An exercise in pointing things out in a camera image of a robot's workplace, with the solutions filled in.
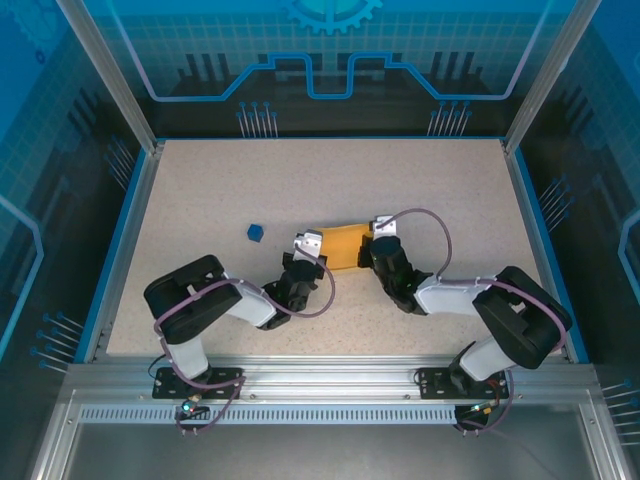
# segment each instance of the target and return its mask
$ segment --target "yellow cloth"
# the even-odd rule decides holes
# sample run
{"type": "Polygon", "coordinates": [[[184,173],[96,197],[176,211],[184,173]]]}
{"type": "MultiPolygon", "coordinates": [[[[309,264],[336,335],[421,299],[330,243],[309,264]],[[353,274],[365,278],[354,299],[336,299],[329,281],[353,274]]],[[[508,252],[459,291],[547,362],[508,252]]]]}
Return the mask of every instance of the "yellow cloth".
{"type": "Polygon", "coordinates": [[[327,257],[330,270],[345,270],[358,266],[358,252],[362,236],[371,235],[368,224],[345,225],[344,227],[316,228],[322,232],[320,255],[327,257]]]}

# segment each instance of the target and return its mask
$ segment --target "blue cube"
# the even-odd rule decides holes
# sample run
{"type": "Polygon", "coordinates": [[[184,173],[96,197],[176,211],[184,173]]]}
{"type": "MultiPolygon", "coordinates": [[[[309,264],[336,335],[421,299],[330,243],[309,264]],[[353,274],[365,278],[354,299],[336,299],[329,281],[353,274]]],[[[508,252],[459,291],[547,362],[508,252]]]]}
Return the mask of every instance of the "blue cube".
{"type": "Polygon", "coordinates": [[[247,237],[252,242],[260,243],[262,237],[264,236],[264,229],[260,225],[251,224],[249,230],[247,230],[247,237]]]}

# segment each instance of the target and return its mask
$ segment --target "black mounting plate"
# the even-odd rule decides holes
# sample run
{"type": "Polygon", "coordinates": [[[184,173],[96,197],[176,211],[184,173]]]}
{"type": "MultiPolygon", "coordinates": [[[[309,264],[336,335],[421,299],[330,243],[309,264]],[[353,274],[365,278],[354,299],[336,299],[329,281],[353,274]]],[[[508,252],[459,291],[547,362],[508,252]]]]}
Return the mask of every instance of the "black mounting plate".
{"type": "MultiPolygon", "coordinates": [[[[210,375],[206,382],[209,384],[222,383],[242,376],[241,368],[211,368],[209,372],[210,375]]],[[[206,400],[228,400],[233,395],[235,388],[235,386],[230,385],[202,392],[202,390],[187,385],[180,380],[173,368],[163,367],[156,372],[151,396],[158,400],[186,400],[187,397],[199,393],[206,400]]]]}
{"type": "Polygon", "coordinates": [[[504,386],[498,389],[498,395],[500,400],[509,398],[504,372],[494,373],[484,382],[478,382],[469,395],[461,395],[449,378],[448,368],[419,368],[413,377],[420,388],[422,400],[492,400],[496,398],[496,392],[487,385],[489,380],[498,384],[504,382],[504,386]]]}

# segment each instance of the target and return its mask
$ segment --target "speckled tabletop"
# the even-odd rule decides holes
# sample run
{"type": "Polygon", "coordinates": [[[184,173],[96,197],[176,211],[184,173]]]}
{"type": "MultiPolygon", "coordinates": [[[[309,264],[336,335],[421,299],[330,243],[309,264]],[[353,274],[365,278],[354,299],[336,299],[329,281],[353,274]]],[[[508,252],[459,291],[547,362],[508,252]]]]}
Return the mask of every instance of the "speckled tabletop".
{"type": "MultiPolygon", "coordinates": [[[[313,227],[365,223],[375,215],[426,207],[447,223],[453,261],[446,278],[517,265],[538,280],[525,226],[498,140],[167,141],[149,199],[107,353],[161,353],[143,299],[156,278],[202,255],[264,284],[282,273],[283,251],[313,227]],[[251,223],[264,227],[248,240],[251,223]]],[[[437,270],[446,256],[439,225],[412,215],[398,232],[415,268],[437,270]]],[[[211,354],[455,354],[487,330],[479,317],[406,315],[370,270],[336,276],[332,308],[263,332],[222,317],[203,335],[211,354]]],[[[324,305],[329,282],[307,311],[324,305]]]]}

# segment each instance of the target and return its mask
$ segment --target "gear logo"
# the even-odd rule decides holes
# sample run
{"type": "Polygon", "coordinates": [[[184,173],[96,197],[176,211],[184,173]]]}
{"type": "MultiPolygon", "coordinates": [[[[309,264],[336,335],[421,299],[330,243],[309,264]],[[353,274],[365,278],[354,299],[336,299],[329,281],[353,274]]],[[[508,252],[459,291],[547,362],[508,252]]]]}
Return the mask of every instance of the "gear logo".
{"type": "Polygon", "coordinates": [[[371,20],[373,9],[382,7],[382,0],[284,0],[283,6],[300,27],[333,35],[360,28],[361,20],[371,20]]]}
{"type": "Polygon", "coordinates": [[[0,0],[0,15],[8,12],[37,49],[45,50],[55,38],[58,12],[54,0],[0,0]]]}

